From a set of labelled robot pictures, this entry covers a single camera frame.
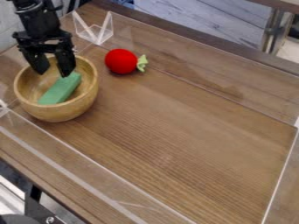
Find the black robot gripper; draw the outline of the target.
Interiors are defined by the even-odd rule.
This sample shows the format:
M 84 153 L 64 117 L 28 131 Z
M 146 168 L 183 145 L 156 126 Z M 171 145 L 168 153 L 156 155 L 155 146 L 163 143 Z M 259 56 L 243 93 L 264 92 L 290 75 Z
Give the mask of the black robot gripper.
M 76 67 L 71 34 L 61 29 L 57 12 L 61 7 L 16 7 L 15 14 L 23 24 L 23 31 L 13 33 L 19 49 L 37 74 L 44 74 L 51 66 L 47 53 L 55 55 L 63 78 Z

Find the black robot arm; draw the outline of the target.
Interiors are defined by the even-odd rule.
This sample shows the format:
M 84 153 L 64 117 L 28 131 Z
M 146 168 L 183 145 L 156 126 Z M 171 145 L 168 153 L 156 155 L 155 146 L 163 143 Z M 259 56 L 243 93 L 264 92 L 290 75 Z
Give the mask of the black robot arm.
M 37 74 L 44 74 L 51 67 L 47 53 L 55 55 L 63 78 L 71 75 L 76 67 L 72 35 L 61 29 L 56 11 L 63 6 L 53 6 L 52 0 L 8 0 L 13 3 L 15 14 L 23 24 L 23 31 L 12 34 L 19 51 Z

